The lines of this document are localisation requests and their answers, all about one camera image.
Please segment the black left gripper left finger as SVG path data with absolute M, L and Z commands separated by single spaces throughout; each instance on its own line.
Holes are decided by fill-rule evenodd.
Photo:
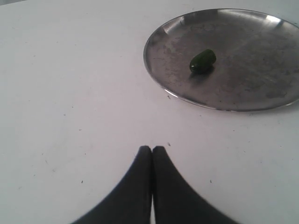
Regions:
M 152 204 L 152 152 L 141 146 L 117 186 L 75 224 L 149 224 Z

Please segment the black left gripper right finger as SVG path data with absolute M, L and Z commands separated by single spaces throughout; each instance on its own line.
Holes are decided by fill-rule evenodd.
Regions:
M 153 199 L 157 224 L 235 224 L 193 190 L 178 172 L 166 149 L 152 151 Z

